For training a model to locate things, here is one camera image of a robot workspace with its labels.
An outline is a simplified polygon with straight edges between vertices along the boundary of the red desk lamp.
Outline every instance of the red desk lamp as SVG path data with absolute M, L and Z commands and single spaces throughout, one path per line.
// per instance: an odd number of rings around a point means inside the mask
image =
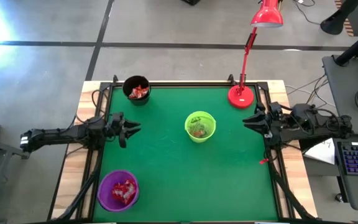
M 250 88 L 244 86 L 244 82 L 246 80 L 247 57 L 249 50 L 254 44 L 256 30 L 258 27 L 280 27 L 283 25 L 283 17 L 281 16 L 280 11 L 277 9 L 277 4 L 279 1 L 280 0 L 263 0 L 259 11 L 255 14 L 251 21 L 251 26 L 254 28 L 252 29 L 252 33 L 249 34 L 246 43 L 246 52 L 244 54 L 244 61 L 242 63 L 240 84 L 233 86 L 227 94 L 229 102 L 236 108 L 247 108 L 254 101 L 254 93 Z

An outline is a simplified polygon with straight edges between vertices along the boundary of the white paper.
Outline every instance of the white paper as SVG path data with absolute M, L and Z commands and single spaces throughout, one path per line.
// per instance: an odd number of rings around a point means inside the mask
M 335 165 L 335 145 L 333 139 L 327 139 L 311 147 L 305 152 L 305 156 Z

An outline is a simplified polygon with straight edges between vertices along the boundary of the red object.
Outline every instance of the red object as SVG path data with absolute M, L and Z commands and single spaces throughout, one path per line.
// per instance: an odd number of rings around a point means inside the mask
M 247 86 L 242 87 L 241 95 L 239 94 L 240 86 L 236 85 L 230 88 L 227 98 L 231 105 L 236 108 L 244 109 L 254 102 L 254 93 Z
M 142 98 L 144 95 L 147 94 L 149 91 L 149 88 L 142 88 L 142 86 L 138 86 L 132 89 L 132 93 L 129 95 L 129 98 L 131 99 L 139 99 Z
M 283 17 L 277 9 L 278 0 L 263 0 L 259 11 L 251 21 L 253 27 L 280 27 Z
M 112 187 L 112 197 L 129 205 L 135 197 L 136 184 L 132 179 L 127 179 L 123 184 L 115 183 Z
M 193 133 L 193 136 L 196 138 L 200 138 L 204 134 L 204 130 L 199 130 Z
M 265 162 L 268 162 L 268 161 L 269 161 L 269 159 L 262 159 L 262 160 L 259 162 L 259 164 L 262 165 L 262 164 L 264 164 Z
M 257 30 L 256 27 L 252 29 L 252 33 L 250 34 L 246 45 L 246 51 L 244 53 L 244 61 L 242 62 L 240 84 L 232 87 L 229 90 L 229 93 L 227 94 L 227 98 L 229 99 L 231 105 L 239 109 L 245 109 L 249 107 L 252 104 L 252 102 L 254 102 L 254 93 L 250 88 L 244 86 L 244 82 L 246 79 L 247 58 L 249 55 L 249 50 L 251 49 L 255 41 L 256 30 Z

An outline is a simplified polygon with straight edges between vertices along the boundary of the lamp shade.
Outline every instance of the lamp shade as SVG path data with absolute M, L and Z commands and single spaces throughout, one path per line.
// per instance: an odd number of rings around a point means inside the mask
M 278 0 L 263 0 L 259 11 L 251 21 L 253 27 L 280 27 L 283 17 L 277 9 Z

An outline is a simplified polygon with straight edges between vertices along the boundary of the purple bowl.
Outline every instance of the purple bowl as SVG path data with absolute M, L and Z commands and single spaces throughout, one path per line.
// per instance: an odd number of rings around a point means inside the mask
M 112 187 L 115 183 L 124 183 L 126 179 L 133 179 L 136 184 L 134 199 L 126 205 L 112 197 Z M 98 190 L 98 200 L 104 209 L 110 212 L 122 212 L 131 208 L 139 198 L 139 185 L 136 177 L 126 170 L 115 170 L 106 175 L 100 183 Z

